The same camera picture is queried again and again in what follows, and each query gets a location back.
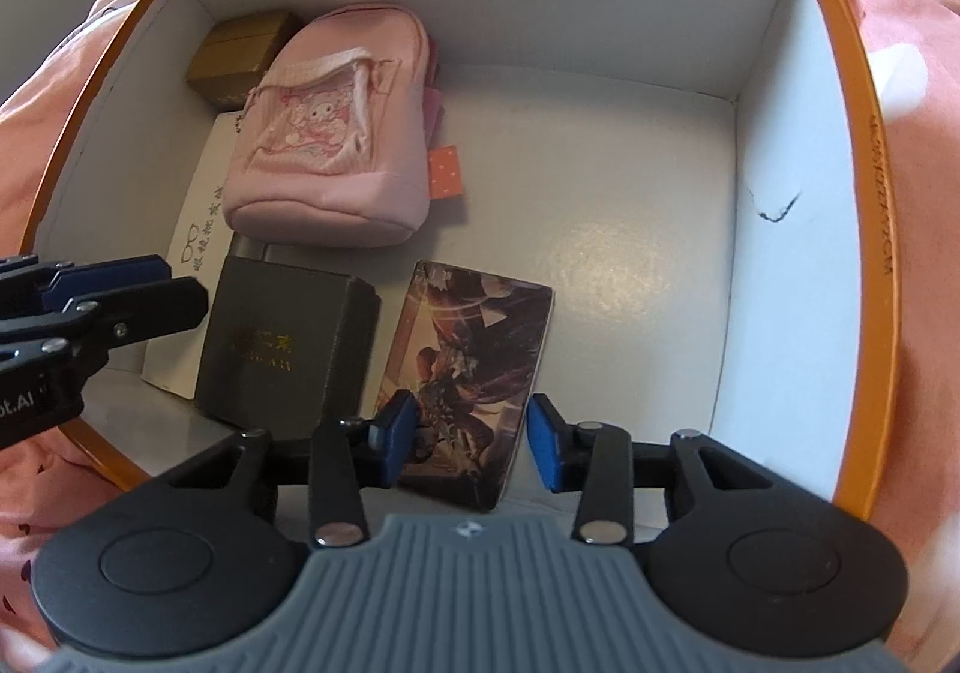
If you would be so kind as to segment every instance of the cartoon character print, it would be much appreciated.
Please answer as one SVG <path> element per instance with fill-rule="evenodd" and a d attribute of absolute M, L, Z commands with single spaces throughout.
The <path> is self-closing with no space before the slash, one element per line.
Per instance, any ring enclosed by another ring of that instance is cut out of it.
<path fill-rule="evenodd" d="M 272 141 L 270 154 L 306 152 L 312 157 L 333 158 L 347 140 L 352 108 L 352 84 L 338 80 L 337 85 L 307 89 L 283 89 L 280 104 L 286 122 L 282 138 Z"/>

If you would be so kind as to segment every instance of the cardboard box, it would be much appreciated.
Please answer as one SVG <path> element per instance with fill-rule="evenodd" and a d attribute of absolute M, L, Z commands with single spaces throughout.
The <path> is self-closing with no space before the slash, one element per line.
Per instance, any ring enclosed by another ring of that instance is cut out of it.
<path fill-rule="evenodd" d="M 165 253 L 213 119 L 182 79 L 210 27 L 369 1 L 384 0 L 141 0 L 61 138 L 37 251 Z M 899 261 L 846 0 L 389 1 L 438 42 L 435 144 L 457 145 L 467 197 L 434 203 L 395 248 L 266 253 L 376 287 L 365 411 L 416 259 L 437 259 L 554 288 L 536 390 L 568 419 L 661 443 L 707 431 L 869 515 L 895 393 Z M 116 404 L 102 387 L 94 411 Z M 136 417 L 100 434 L 155 464 L 160 446 L 136 422 L 160 417 L 161 393 L 136 388 Z M 164 415 L 171 431 L 196 420 Z M 647 494 L 637 522 L 656 526 L 662 502 Z M 539 486 L 521 447 L 501 505 L 571 502 Z"/>
<path fill-rule="evenodd" d="M 243 109 L 248 92 L 301 26 L 282 10 L 218 23 L 193 56 L 186 82 L 219 112 Z"/>

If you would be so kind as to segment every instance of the black round disc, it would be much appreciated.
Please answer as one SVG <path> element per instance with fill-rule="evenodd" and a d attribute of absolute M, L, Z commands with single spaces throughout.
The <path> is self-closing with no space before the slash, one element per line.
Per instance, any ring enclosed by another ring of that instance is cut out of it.
<path fill-rule="evenodd" d="M 723 491 L 650 545 L 647 580 L 716 641 L 767 657 L 828 657 L 884 638 L 906 595 L 896 548 L 793 491 Z"/>
<path fill-rule="evenodd" d="M 35 598 L 59 641 L 105 657 L 179 657 L 235 638 L 289 593 L 294 548 L 240 503 L 202 489 L 136 494 L 37 557 Z"/>

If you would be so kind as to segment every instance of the gold box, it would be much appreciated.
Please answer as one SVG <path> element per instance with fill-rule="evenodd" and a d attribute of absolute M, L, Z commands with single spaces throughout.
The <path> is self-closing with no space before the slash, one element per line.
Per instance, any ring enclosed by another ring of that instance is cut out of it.
<path fill-rule="evenodd" d="M 219 112 L 243 109 L 280 49 L 302 27 L 276 10 L 218 23 L 186 71 L 186 82 Z"/>

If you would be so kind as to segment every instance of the printed logo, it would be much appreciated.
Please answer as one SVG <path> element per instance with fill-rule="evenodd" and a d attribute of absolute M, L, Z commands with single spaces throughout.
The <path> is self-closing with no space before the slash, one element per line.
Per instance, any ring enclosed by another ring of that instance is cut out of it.
<path fill-rule="evenodd" d="M 487 528 L 482 524 L 478 524 L 472 518 L 467 521 L 461 521 L 457 526 L 453 528 L 453 531 L 456 534 L 459 534 L 460 537 L 465 537 L 466 539 L 473 539 L 483 532 Z"/>
<path fill-rule="evenodd" d="M 22 410 L 29 410 L 34 407 L 34 393 L 27 392 L 25 395 L 16 395 L 16 400 L 0 399 L 0 419 L 6 419 L 14 413 Z"/>

